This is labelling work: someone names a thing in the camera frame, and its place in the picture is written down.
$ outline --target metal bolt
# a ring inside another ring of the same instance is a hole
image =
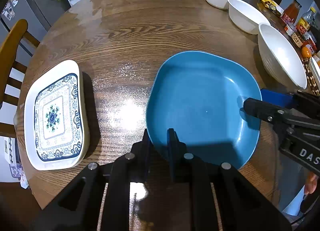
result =
[[[135,157],[135,155],[133,153],[126,153],[124,157],[127,160],[132,160]]]
[[[98,164],[97,163],[89,163],[88,164],[88,168],[89,170],[94,170],[95,168],[98,167]]]
[[[191,153],[185,153],[185,154],[183,155],[183,157],[184,157],[186,160],[191,160],[191,159],[193,159],[193,154],[191,154]]]
[[[225,170],[230,170],[231,169],[231,164],[230,163],[222,163],[221,167]]]
[[[287,128],[287,132],[288,132],[289,134],[293,134],[294,130],[293,130],[293,128],[288,127],[288,128]]]

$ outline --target white patterned plate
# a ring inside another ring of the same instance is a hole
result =
[[[89,146],[82,73],[75,61],[53,67],[31,86],[24,109],[28,158],[37,170],[77,165]]]

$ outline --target wooden chair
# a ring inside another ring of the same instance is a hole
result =
[[[5,94],[6,85],[11,85],[17,89],[21,88],[22,82],[9,77],[11,69],[15,68],[22,73],[26,73],[27,67],[15,61],[17,49],[22,38],[34,47],[38,47],[40,42],[34,38],[28,31],[28,22],[20,19],[12,27],[6,39],[0,48],[0,109],[2,103],[6,102],[12,105],[18,105],[18,98]],[[10,124],[0,123],[0,135],[16,138],[14,126]]]

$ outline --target blue plate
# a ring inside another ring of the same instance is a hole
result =
[[[260,89],[238,63],[199,51],[175,54],[162,64],[151,90],[149,137],[167,159],[167,130],[174,128],[188,152],[239,169],[259,138],[260,120],[243,111],[249,97],[261,100]]]

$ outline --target wooden table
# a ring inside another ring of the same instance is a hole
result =
[[[245,1],[259,8],[257,0]],[[268,19],[274,20],[272,24],[280,26],[277,18],[265,11]],[[81,0],[53,25],[25,74],[16,125],[24,171],[42,208],[89,162],[112,162],[141,140],[156,73],[166,59],[185,50],[206,51],[236,61],[249,70],[260,88],[285,90],[263,68],[257,36],[238,29],[228,11],[205,0]],[[37,171],[25,150],[25,98],[36,79],[67,59],[75,60],[84,72],[89,151],[74,168]],[[276,136],[263,122],[256,151],[240,172],[277,204],[277,169]],[[178,221],[189,218],[188,186],[170,183],[168,165],[155,151],[146,187],[149,196],[131,216],[135,225],[153,223],[153,230],[190,229],[188,221]]]

